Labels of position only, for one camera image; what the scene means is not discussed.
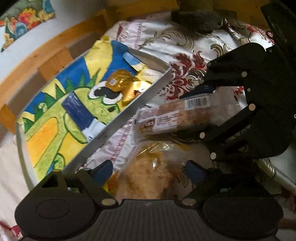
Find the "ribbed black surface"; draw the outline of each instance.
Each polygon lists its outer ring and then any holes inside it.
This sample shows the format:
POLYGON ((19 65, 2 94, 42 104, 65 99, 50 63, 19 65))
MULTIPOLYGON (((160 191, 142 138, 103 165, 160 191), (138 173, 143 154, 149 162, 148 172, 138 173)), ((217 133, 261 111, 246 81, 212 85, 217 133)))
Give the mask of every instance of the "ribbed black surface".
MULTIPOLYGON (((174 201, 125 200, 104 210, 95 224, 72 241, 230 241, 208 228, 194 210, 174 201)), ((275 241, 275 237, 264 241, 275 241)))

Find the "white wall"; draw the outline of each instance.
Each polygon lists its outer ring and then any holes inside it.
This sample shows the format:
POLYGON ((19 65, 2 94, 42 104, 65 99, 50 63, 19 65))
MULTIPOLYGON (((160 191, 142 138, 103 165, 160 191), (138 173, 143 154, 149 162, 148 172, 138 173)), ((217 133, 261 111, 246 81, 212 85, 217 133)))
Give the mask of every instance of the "white wall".
MULTIPOLYGON (((29 54, 42 44, 90 17, 105 7, 106 0, 50 0, 56 17, 33 28, 0 53, 0 82, 29 54)), ((3 45, 4 27, 0 28, 3 45)))

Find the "wooden frame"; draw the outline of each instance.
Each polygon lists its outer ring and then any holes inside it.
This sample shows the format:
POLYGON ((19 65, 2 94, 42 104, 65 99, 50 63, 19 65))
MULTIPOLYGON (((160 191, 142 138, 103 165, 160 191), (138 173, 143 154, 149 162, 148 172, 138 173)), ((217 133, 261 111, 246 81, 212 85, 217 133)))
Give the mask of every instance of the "wooden frame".
MULTIPOLYGON (((122 0, 107 0, 109 7, 100 10, 94 18, 77 24, 60 33, 47 43, 39 47, 20 63, 0 83, 0 123, 9 131, 15 133, 15 115, 10 111, 7 102, 22 84, 38 70, 46 81, 63 69, 73 59, 67 45, 76 39, 91 33, 99 32, 103 35, 117 21, 126 20, 137 15, 152 12, 179 9, 177 0, 125 0, 131 1, 122 5, 122 0)), ((252 15, 263 17, 260 7, 269 0, 213 0, 214 8, 235 11, 237 19, 250 21, 252 15)))

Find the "barcode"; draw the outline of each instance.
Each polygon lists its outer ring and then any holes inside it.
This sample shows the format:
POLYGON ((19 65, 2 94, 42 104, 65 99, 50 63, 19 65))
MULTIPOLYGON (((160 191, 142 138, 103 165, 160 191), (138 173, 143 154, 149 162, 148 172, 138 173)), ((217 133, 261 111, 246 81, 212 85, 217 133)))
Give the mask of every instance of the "barcode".
POLYGON ((210 107, 208 96, 189 99, 185 101, 185 110, 194 110, 195 108, 207 108, 207 107, 210 107))
POLYGON ((116 79, 110 79, 109 80, 109 84, 112 85, 112 86, 116 85, 116 82, 117 82, 116 79))

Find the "plastic bag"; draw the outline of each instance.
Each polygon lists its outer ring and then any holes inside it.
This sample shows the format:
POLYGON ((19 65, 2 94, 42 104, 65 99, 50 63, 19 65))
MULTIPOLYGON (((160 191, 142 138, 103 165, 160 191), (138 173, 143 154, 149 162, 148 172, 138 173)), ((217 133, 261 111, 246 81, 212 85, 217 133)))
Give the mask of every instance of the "plastic bag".
POLYGON ((165 134, 193 128, 204 129, 209 124, 221 125, 240 111, 231 98, 222 98, 219 91, 175 100, 159 107, 141 110, 136 116, 136 130, 143 135, 165 134))
POLYGON ((170 187, 182 173, 186 159, 174 143, 148 141, 139 144, 125 167, 108 180, 110 193, 122 199, 168 199, 170 187))

